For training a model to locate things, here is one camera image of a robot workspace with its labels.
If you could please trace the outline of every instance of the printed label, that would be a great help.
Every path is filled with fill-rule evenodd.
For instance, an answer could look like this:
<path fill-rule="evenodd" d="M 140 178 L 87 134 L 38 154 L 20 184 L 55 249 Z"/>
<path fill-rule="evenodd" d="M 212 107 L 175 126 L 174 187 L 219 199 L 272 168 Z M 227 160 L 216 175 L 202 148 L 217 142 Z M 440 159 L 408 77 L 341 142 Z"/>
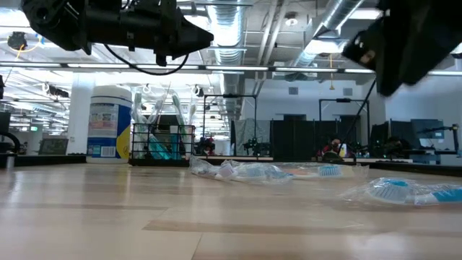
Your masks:
<path fill-rule="evenodd" d="M 118 105 L 91 104 L 88 137 L 117 138 Z"/>

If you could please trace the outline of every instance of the black frame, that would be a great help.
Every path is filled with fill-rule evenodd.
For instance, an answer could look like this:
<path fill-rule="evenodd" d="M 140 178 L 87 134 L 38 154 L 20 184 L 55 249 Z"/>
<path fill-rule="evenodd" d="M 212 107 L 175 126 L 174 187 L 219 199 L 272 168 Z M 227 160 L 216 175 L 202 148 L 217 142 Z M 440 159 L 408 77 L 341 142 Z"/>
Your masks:
<path fill-rule="evenodd" d="M 256 138 L 257 137 L 257 95 L 235 95 L 235 94 L 225 94 L 225 95 L 204 95 L 204 109 L 203 109 L 203 118 L 202 118 L 202 137 L 206 137 L 205 136 L 205 114 L 206 114 L 206 107 L 207 107 L 207 98 L 209 97 L 214 97 L 214 98 L 253 98 L 253 100 L 255 101 L 255 106 L 253 108 L 253 120 L 254 120 L 254 124 L 253 124 L 253 137 Z M 230 134 L 235 134 L 235 132 L 233 133 L 232 129 L 231 129 L 231 126 L 230 126 Z M 234 146 L 234 151 L 233 151 L 233 155 L 236 156 L 236 145 Z"/>
<path fill-rule="evenodd" d="M 351 103 L 351 102 L 361 102 L 364 104 L 364 100 L 353 100 L 349 98 L 337 98 L 337 99 L 320 99 L 319 100 L 319 122 L 323 121 L 323 102 L 335 101 L 336 103 Z M 370 106 L 369 100 L 366 100 L 366 112 L 367 112 L 367 144 L 370 144 Z M 319 132 L 321 132 L 321 123 L 319 124 Z"/>
<path fill-rule="evenodd" d="M 137 126 L 146 126 L 148 128 L 148 131 L 147 132 L 137 132 L 136 131 L 136 127 Z M 135 147 L 135 144 L 147 144 L 149 146 L 149 144 L 151 143 L 149 141 L 149 135 L 152 134 L 152 130 L 153 129 L 158 129 L 159 126 L 177 126 L 178 127 L 178 130 L 177 130 L 177 133 L 156 133 L 157 135 L 168 135 L 168 136 L 172 136 L 172 135 L 176 135 L 176 136 L 179 136 L 179 137 L 183 137 L 183 136 L 191 136 L 191 143 L 189 142 L 182 142 L 184 145 L 186 144 L 190 144 L 191 145 L 191 151 L 186 151 L 185 150 L 185 153 L 186 154 L 191 154 L 191 155 L 194 155 L 194 137 L 195 137 L 195 130 L 196 130 L 196 127 L 195 126 L 192 126 L 192 125 L 165 125 L 165 124 L 157 124 L 157 123 L 134 123 L 133 124 L 133 132 L 131 133 L 132 134 L 132 141 L 131 141 L 131 156 L 130 156 L 130 159 L 131 160 L 165 160 L 165 159 L 155 159 L 155 158 L 152 158 L 152 159 L 137 159 L 134 157 L 134 154 L 135 152 L 137 153 L 140 153 L 140 152 L 146 152 L 144 150 L 142 151 L 139 151 L 139 150 L 135 150 L 134 147 Z M 184 128 L 184 129 L 191 129 L 191 133 L 190 134 L 182 134 L 181 133 L 181 128 Z M 135 141 L 135 134 L 146 134 L 147 135 L 147 142 L 144 142 L 144 141 Z M 181 141 L 182 141 L 183 138 L 179 138 L 177 142 L 158 142 L 158 144 L 180 144 Z M 148 152 L 158 152 L 158 153 L 166 153 L 166 151 L 149 151 Z M 178 150 L 177 152 L 169 152 L 170 154 L 171 153 L 177 153 L 177 154 L 180 154 L 181 151 Z"/>

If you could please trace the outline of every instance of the toothbrush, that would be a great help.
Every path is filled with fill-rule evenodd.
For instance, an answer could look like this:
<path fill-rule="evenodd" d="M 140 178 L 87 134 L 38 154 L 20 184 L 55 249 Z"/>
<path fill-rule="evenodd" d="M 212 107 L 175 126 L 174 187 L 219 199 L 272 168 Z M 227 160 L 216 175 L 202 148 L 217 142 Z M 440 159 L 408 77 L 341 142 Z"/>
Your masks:
<path fill-rule="evenodd" d="M 411 195 L 411 187 L 406 181 L 393 179 L 380 181 L 367 193 L 376 200 L 401 205 L 409 202 L 413 202 L 415 205 L 462 202 L 462 188 Z"/>
<path fill-rule="evenodd" d="M 328 165 L 318 167 L 317 175 L 297 175 L 293 174 L 293 180 L 308 180 L 312 178 L 338 178 L 342 177 L 341 167 L 338 165 Z"/>

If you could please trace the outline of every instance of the person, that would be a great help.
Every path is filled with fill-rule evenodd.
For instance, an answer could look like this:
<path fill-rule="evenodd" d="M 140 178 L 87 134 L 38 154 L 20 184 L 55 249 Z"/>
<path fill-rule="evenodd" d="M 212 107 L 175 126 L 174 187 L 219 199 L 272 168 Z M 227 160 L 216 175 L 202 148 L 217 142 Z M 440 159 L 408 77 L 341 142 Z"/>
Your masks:
<path fill-rule="evenodd" d="M 330 144 L 327 144 L 321 151 L 318 152 L 318 156 L 323 156 L 327 152 L 339 152 L 340 139 L 333 136 L 331 140 Z"/>

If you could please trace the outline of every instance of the large container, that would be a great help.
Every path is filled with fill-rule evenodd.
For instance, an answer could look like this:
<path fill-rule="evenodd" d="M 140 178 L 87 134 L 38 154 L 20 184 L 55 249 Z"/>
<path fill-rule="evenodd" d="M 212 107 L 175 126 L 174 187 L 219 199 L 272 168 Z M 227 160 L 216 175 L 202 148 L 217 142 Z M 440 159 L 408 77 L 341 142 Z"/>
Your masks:
<path fill-rule="evenodd" d="M 88 163 L 127 163 L 130 157 L 131 92 L 116 86 L 93 89 L 88 126 Z"/>

